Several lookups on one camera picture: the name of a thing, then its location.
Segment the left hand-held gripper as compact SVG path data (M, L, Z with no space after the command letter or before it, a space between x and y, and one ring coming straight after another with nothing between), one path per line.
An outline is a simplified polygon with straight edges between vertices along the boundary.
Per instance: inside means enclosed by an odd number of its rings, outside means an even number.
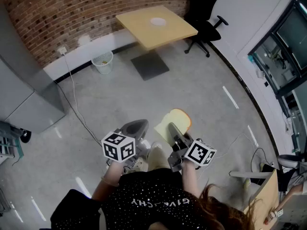
M126 123L120 133L109 132L101 140L107 165L115 161L133 167L138 157L150 148L150 143L144 139L148 128L148 120L139 119Z

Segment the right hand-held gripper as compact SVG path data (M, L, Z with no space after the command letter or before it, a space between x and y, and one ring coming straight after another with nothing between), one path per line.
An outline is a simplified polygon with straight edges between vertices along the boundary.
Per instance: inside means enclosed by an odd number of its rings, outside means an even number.
M180 131L173 122L168 124L168 130L174 142L173 152L167 159L172 172L180 171L184 160L189 160L199 167L209 165L217 152L216 149L204 143L200 138L193 140L188 132L180 137Z

